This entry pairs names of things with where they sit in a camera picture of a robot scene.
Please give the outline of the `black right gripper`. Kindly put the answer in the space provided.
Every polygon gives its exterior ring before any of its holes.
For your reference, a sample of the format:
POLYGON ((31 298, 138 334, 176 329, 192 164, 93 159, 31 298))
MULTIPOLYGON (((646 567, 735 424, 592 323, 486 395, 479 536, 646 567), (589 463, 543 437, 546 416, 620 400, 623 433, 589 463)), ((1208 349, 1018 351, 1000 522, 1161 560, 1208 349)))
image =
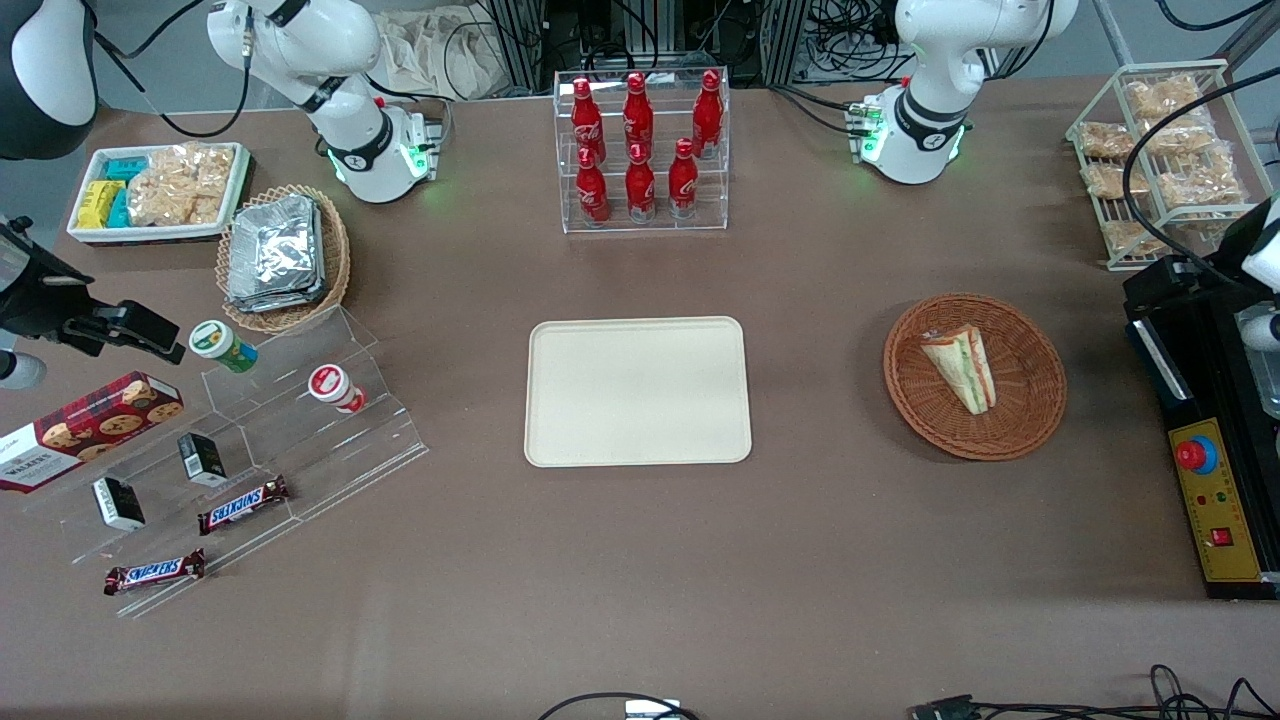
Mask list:
POLYGON ((91 275, 78 272, 28 236, 33 222, 3 222, 1 327, 31 340, 60 341, 91 357, 105 345, 129 347, 180 364, 178 324, 138 302, 95 309, 91 275))

